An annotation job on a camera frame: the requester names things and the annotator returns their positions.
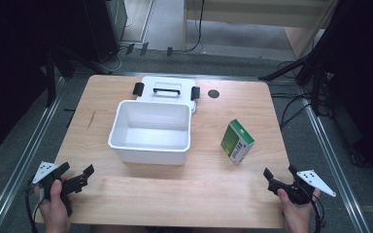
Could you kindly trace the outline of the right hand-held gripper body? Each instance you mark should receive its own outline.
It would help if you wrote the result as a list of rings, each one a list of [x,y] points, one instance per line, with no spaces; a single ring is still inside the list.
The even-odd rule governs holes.
[[[301,183],[287,184],[274,178],[272,183],[268,182],[268,190],[277,195],[277,190],[283,189],[289,200],[297,205],[310,203],[316,189],[331,197],[336,196],[336,192],[314,170],[298,171],[297,176],[302,180]]]

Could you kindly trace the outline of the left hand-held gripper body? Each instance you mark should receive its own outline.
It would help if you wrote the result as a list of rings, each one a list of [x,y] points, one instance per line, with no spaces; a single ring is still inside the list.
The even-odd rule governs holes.
[[[41,199],[50,199],[51,185],[55,180],[59,180],[62,183],[62,191],[60,194],[61,200],[64,203],[67,215],[70,216],[73,213],[71,202],[68,199],[70,193],[79,193],[83,190],[84,186],[87,186],[88,178],[83,177],[82,174],[64,180],[62,176],[56,174],[56,169],[60,165],[55,163],[49,163],[42,161],[35,176],[32,179],[34,184],[37,184],[41,188]]]

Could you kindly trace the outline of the green and white carton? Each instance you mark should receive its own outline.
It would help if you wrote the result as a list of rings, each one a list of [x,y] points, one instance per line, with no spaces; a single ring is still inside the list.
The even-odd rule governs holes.
[[[254,145],[254,138],[237,120],[231,120],[224,132],[220,146],[234,164],[240,164]]]

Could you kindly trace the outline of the white plastic storage box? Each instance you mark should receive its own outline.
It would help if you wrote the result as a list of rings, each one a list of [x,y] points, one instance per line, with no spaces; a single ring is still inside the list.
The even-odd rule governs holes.
[[[123,162],[184,165],[190,127],[188,105],[124,100],[118,105],[108,145]]]

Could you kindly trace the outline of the person's right hand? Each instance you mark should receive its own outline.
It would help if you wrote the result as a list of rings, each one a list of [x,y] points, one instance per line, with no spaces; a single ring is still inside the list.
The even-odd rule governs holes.
[[[314,211],[313,204],[293,204],[283,189],[277,190],[281,201],[281,213],[284,216],[284,225],[287,233],[309,233],[310,219]]]

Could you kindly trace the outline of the person's left hand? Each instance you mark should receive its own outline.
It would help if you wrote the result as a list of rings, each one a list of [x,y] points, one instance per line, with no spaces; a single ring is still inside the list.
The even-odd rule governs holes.
[[[71,222],[67,210],[61,200],[62,183],[55,180],[51,185],[50,199],[40,200],[40,187],[34,187],[39,210],[45,223],[45,233],[70,233]]]

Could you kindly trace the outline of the black metal tripod stand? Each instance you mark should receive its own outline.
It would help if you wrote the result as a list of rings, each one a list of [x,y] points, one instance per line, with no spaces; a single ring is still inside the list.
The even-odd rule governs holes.
[[[269,74],[264,77],[259,77],[260,81],[273,81],[289,71],[300,67],[299,73],[296,75],[296,83],[300,86],[306,85],[310,80],[313,80],[312,84],[312,93],[311,93],[311,106],[315,115],[321,116],[320,112],[320,87],[322,84],[322,77],[324,75],[323,65],[320,61],[320,52],[317,49],[313,49],[307,55],[302,58],[297,59],[296,61],[290,63],[284,68],[279,69],[278,71]]]

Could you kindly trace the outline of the black curtain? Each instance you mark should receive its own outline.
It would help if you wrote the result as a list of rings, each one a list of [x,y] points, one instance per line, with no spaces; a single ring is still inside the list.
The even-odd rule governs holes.
[[[338,0],[323,50],[328,87],[356,156],[373,165],[373,0]]]
[[[73,0],[0,0],[0,145],[49,87],[41,67]]]

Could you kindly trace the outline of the dark cabinet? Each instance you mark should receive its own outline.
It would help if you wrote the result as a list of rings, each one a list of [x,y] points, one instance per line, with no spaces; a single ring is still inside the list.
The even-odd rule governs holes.
[[[93,60],[102,62],[116,53],[127,23],[124,0],[85,0]]]

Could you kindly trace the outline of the metal floor rail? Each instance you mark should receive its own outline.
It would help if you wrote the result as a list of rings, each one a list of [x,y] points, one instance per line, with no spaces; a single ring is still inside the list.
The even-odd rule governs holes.
[[[307,107],[306,112],[308,118],[322,147],[326,163],[338,188],[338,196],[340,196],[343,200],[344,206],[356,233],[371,233],[362,209],[356,200],[353,189],[351,188],[344,174],[344,171],[337,158],[337,154],[334,151],[333,146],[331,145],[330,140],[325,132],[321,117],[316,116],[312,108],[308,106],[308,100],[304,100],[303,104]]]
[[[0,146],[0,226],[23,185],[65,85],[63,77],[56,78],[54,100],[46,106],[46,93],[39,97]]]

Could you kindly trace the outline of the light wooden furniture frame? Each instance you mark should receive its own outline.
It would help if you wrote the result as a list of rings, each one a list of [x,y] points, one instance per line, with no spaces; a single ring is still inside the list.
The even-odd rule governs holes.
[[[184,0],[183,50],[187,49],[187,21],[203,20],[282,26],[296,58],[308,53],[313,40],[325,29],[339,0]]]

